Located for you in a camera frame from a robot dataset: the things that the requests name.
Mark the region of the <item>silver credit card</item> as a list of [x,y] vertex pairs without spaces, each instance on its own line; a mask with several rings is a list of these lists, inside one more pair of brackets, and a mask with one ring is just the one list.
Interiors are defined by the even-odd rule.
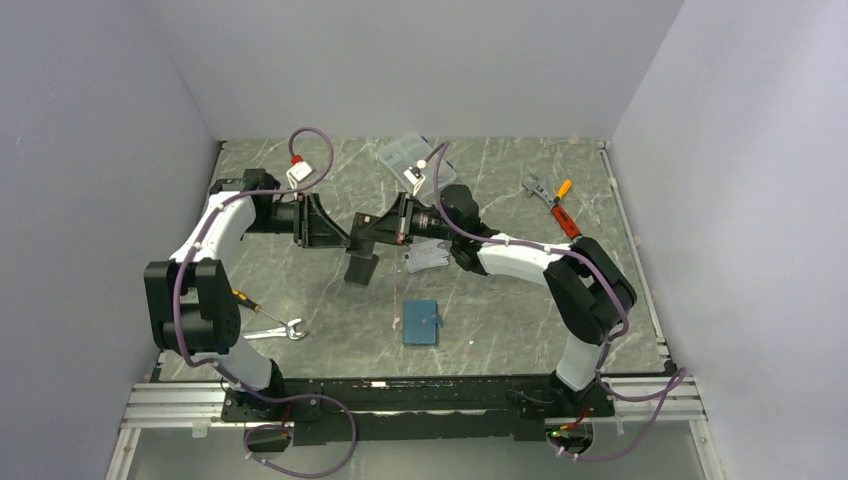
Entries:
[[431,239],[413,243],[404,254],[404,261],[409,273],[448,266],[450,261],[448,243],[444,240]]

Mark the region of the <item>black credit card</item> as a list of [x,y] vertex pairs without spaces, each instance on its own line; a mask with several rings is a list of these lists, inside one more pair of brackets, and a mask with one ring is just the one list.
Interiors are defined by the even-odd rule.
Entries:
[[346,249],[350,260],[344,281],[363,287],[369,285],[379,263],[379,257],[374,253],[375,242],[360,236],[369,223],[369,215],[361,212],[354,215],[349,232],[351,245]]

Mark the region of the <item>blue card holder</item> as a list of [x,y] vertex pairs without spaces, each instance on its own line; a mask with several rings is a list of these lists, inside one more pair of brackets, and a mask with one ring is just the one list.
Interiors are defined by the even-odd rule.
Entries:
[[443,324],[435,300],[409,299],[403,302],[402,341],[405,346],[437,346]]

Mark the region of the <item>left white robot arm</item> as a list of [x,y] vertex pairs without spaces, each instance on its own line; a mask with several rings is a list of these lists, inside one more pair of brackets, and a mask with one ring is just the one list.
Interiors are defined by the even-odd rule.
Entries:
[[280,182],[264,169],[218,180],[188,240],[171,257],[144,270],[155,344],[179,354],[190,367],[209,365],[236,390],[249,392],[248,407],[264,420],[279,417],[287,392],[277,364],[242,335],[240,307],[227,267],[247,233],[286,234],[301,248],[348,248],[352,240],[316,194],[284,201]]

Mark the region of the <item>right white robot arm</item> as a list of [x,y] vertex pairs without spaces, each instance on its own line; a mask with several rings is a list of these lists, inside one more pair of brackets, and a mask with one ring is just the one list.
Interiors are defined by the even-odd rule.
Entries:
[[590,399],[606,344],[625,330],[625,316],[638,296],[600,244],[581,236],[569,245],[539,244],[487,226],[465,185],[449,185],[426,206],[408,194],[396,197],[381,216],[355,215],[350,232],[349,272],[354,283],[369,282],[375,244],[408,245],[416,237],[445,240],[455,263],[478,275],[508,276],[547,287],[567,330],[554,376],[551,401],[574,415]]

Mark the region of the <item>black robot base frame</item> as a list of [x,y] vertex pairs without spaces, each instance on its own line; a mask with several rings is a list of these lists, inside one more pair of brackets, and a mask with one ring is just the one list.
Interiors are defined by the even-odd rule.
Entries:
[[615,414],[598,386],[570,393],[551,374],[294,379],[289,402],[259,407],[229,391],[227,426],[286,422],[296,446],[360,441],[507,437],[542,441],[559,422],[586,424]]

